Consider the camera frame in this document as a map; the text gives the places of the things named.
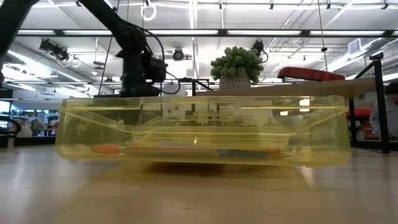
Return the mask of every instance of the plant pot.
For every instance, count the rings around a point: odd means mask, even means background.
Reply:
[[[220,90],[234,89],[234,88],[250,88],[251,81],[246,75],[241,77],[226,77],[220,78]]]

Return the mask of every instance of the yellow plastic container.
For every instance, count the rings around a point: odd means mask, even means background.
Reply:
[[[340,96],[203,96],[64,100],[57,152],[76,159],[220,164],[343,164]]]

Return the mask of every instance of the succulent plant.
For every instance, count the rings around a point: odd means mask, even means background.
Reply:
[[[212,61],[211,76],[218,80],[221,76],[241,77],[247,75],[253,83],[259,82],[260,73],[264,70],[262,58],[256,55],[255,50],[243,47],[227,47],[225,56]]]

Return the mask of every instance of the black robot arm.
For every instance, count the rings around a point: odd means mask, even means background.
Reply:
[[[4,0],[0,7],[0,30],[6,29],[0,43],[0,68],[9,46],[15,39],[30,8],[39,0]],[[152,57],[145,30],[121,19],[103,0],[80,0],[113,34],[122,48],[117,57],[123,59],[122,90],[120,97],[158,96],[152,86],[166,77],[166,64]]]

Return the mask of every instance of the table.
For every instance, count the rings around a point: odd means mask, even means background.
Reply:
[[[57,130],[56,128],[41,128],[39,129],[38,134],[40,134],[40,132],[44,131],[44,136],[49,136],[51,134],[52,131]]]
[[[0,152],[0,223],[398,223],[398,153],[329,168],[63,159]]]

